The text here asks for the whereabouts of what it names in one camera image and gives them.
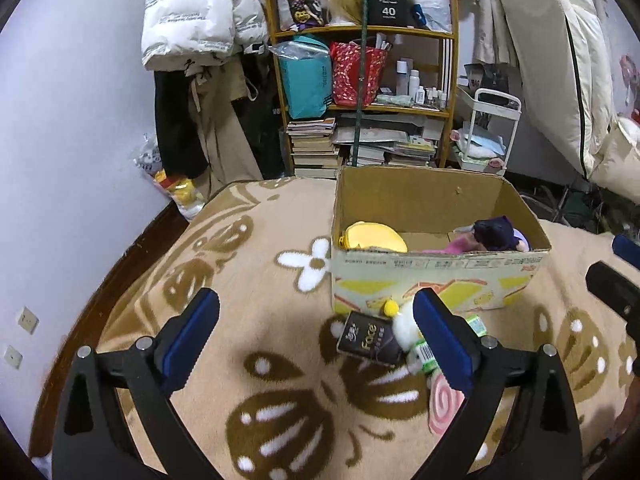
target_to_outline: white cart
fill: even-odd
[[[482,94],[490,94],[507,98],[509,101],[516,103],[518,107],[517,109],[513,109],[479,101],[478,99]],[[465,153],[459,152],[458,150],[455,151],[456,159],[458,160],[460,168],[468,171],[479,171],[482,173],[495,173],[498,175],[504,175],[505,171],[507,171],[507,165],[509,163],[509,157],[511,156],[513,141],[516,138],[516,130],[518,129],[518,123],[520,122],[520,116],[522,114],[522,102],[516,96],[505,94],[504,92],[498,92],[497,90],[491,90],[489,88],[479,88],[476,91],[475,97],[471,97],[470,93],[468,92],[468,88],[461,85],[458,85],[458,98],[461,99],[462,102],[465,103],[469,108],[471,108],[471,126],[469,127],[469,137],[466,142]],[[511,139],[509,141],[509,147],[507,148],[507,152],[502,159],[503,165],[501,168],[494,168],[489,164],[480,163],[468,156],[469,148],[471,147],[470,140],[474,132],[474,125],[476,124],[476,114],[482,112],[497,117],[504,117],[506,119],[514,121],[513,131],[511,133]]]

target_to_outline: book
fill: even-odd
[[[334,148],[334,144],[331,142],[331,140],[328,137],[325,137],[324,139],[320,139],[321,142],[316,142],[315,139],[313,140],[293,140],[292,144],[293,144],[293,148],[295,150],[313,150],[313,151],[317,151],[317,152],[327,152],[329,150],[332,150]]]
[[[334,144],[353,144],[354,128],[344,126],[336,129],[332,135]],[[386,130],[384,128],[363,128],[360,131],[360,142],[408,142],[406,132]]]
[[[358,160],[360,160],[361,158],[368,158],[370,160],[377,160],[379,162],[384,162],[385,150],[370,148],[369,146],[359,146]]]
[[[306,176],[309,178],[335,178],[338,170],[328,168],[296,168],[294,174],[296,176]]]
[[[318,150],[317,148],[293,148],[294,155],[335,155],[337,152],[333,149]]]
[[[412,167],[412,168],[424,168],[429,163],[428,160],[424,160],[421,158],[414,158],[410,156],[402,156],[396,153],[390,153],[386,158],[386,164],[388,166],[403,166],[403,167]]]
[[[338,155],[313,155],[305,153],[304,155],[293,154],[293,162],[297,166],[324,166],[337,168]]]
[[[360,168],[362,166],[382,166],[382,164],[383,162],[380,162],[379,160],[367,160],[366,158],[358,157],[357,167]]]
[[[411,150],[420,153],[435,153],[436,147],[431,140],[419,136],[410,136],[408,142],[395,142],[396,150]]]
[[[332,130],[333,128],[335,128],[335,117],[311,121],[291,121],[289,124],[287,124],[287,129],[290,130],[305,128],[324,128]]]
[[[287,125],[287,133],[292,137],[330,135],[335,130],[335,118],[317,121],[292,121]]]

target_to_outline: brown rug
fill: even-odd
[[[167,255],[121,298],[99,351],[154,335],[201,286],[221,315],[180,392],[178,414],[225,479],[409,479],[436,444],[424,377],[338,355],[330,300],[335,183],[288,178],[234,184],[209,203]],[[611,238],[543,223],[552,256],[515,304],[482,314],[505,346],[551,342],[568,373],[584,448],[622,409],[635,357],[625,327],[584,285]],[[492,456],[513,396],[503,399],[474,467]],[[128,394],[127,420],[144,460],[162,469]]]

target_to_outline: teal bag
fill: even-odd
[[[294,41],[320,47],[326,50],[326,56],[318,53],[308,59],[295,60],[278,56],[289,115],[292,119],[322,117],[332,102],[329,48],[321,41],[306,36],[297,36]]]

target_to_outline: wooden shelf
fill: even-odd
[[[362,27],[359,25],[328,25],[326,27],[311,27],[296,32],[295,30],[283,30],[274,33],[274,37],[280,40],[282,38],[291,38],[299,34],[336,34],[338,32],[360,32]],[[447,32],[434,32],[426,28],[409,28],[409,27],[384,27],[382,25],[369,25],[369,32],[382,32],[384,34],[402,34],[405,36],[420,36],[421,38],[435,38],[437,40],[453,40],[453,34]]]
[[[269,29],[269,37],[271,44],[277,44],[279,41],[288,40],[299,34],[335,34],[347,33],[344,39],[355,35],[359,35],[362,31],[362,27],[359,25],[330,25],[327,27],[312,27],[306,28],[302,32],[295,32],[293,30],[280,30],[280,20],[278,18],[278,5],[276,0],[265,0],[265,12],[267,19],[267,26]],[[366,112],[380,112],[391,114],[413,114],[419,116],[426,116],[432,118],[444,119],[444,127],[442,135],[440,137],[440,145],[438,147],[438,156],[440,158],[440,167],[444,168],[447,162],[447,155],[449,154],[450,134],[453,127],[453,114],[456,107],[456,81],[458,80],[458,0],[449,0],[451,5],[451,23],[452,33],[446,32],[434,32],[433,30],[427,30],[425,28],[409,28],[409,27],[385,27],[381,25],[370,25],[367,27],[367,31],[371,33],[382,32],[384,34],[398,34],[400,36],[416,36],[418,38],[431,38],[438,40],[438,64],[435,65],[422,65],[416,64],[414,68],[421,70],[422,72],[435,73],[438,79],[438,88],[443,88],[447,91],[449,99],[449,108],[444,111],[440,110],[427,110],[424,108],[405,108],[398,106],[386,106],[386,105],[370,105],[364,108]],[[280,64],[278,57],[273,57],[273,63],[275,66],[275,77],[278,86],[278,98],[280,100],[280,107],[282,110],[282,127],[287,129],[289,123],[289,113],[287,108],[287,99],[284,92],[284,86],[282,83],[282,75],[280,73]],[[329,105],[329,110],[340,111],[355,111],[355,107],[345,107],[338,105]],[[290,145],[290,139],[287,136],[287,158],[290,168],[294,167],[292,157],[292,146]]]
[[[348,106],[338,106],[338,105],[329,105],[327,107],[328,110],[336,110],[336,111],[355,111],[356,108],[348,107]],[[439,117],[439,118],[448,118],[449,112],[440,110],[425,110],[424,108],[407,108],[403,106],[388,106],[388,105],[369,105],[364,107],[363,110],[365,112],[382,112],[385,114],[415,114],[415,115],[425,115],[428,117]]]

